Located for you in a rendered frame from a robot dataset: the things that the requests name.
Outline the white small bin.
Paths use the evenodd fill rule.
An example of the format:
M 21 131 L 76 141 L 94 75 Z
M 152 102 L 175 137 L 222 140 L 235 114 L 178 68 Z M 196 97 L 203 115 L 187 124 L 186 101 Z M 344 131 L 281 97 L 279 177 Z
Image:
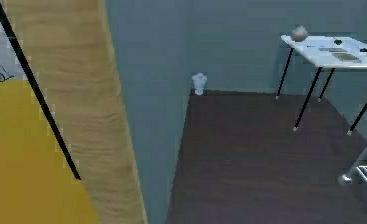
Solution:
M 207 76 L 203 73 L 197 73 L 192 76 L 194 85 L 194 93 L 196 95 L 202 95 L 204 93 L 204 87 L 207 83 Z

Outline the wooden door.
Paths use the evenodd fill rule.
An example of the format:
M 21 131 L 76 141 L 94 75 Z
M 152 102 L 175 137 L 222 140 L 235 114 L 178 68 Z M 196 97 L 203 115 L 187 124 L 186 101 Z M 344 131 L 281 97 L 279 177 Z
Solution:
M 0 0 L 101 224 L 148 224 L 105 0 Z

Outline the grey round pot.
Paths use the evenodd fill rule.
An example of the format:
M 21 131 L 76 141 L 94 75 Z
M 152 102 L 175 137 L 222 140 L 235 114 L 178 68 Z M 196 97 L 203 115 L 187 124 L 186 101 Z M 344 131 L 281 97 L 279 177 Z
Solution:
M 308 37 L 308 32 L 304 26 L 299 25 L 291 32 L 291 39 L 295 42 L 302 42 Z

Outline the white table with black legs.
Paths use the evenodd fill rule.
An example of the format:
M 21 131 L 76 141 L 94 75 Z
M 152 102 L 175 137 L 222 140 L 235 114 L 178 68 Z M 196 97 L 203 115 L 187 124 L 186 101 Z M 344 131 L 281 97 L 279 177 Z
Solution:
M 334 40 L 336 39 L 342 40 L 342 44 L 336 45 L 334 43 Z M 283 68 L 278 90 L 275 95 L 276 98 L 279 98 L 281 94 L 282 86 L 288 71 L 292 54 L 294 52 L 300 54 L 303 58 L 317 68 L 306 99 L 293 127 L 293 130 L 297 131 L 321 71 L 323 69 L 329 69 L 330 73 L 323 86 L 322 92 L 318 97 L 318 100 L 322 99 L 329 80 L 336 69 L 367 70 L 367 44 L 351 37 L 331 36 L 308 36 L 302 42 L 295 42 L 291 39 L 291 36 L 282 35 L 281 40 L 289 46 L 290 50 L 287 56 L 286 64 Z

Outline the silver metal rack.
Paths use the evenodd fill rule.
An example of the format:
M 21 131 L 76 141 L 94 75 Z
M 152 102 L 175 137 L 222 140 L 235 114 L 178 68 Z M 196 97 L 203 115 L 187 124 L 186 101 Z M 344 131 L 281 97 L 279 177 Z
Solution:
M 338 183 L 341 185 L 350 184 L 353 181 L 353 177 L 357 175 L 361 181 L 367 185 L 367 165 L 363 165 L 362 162 L 367 158 L 367 146 L 363 149 L 356 161 L 350 167 L 350 169 L 338 177 Z

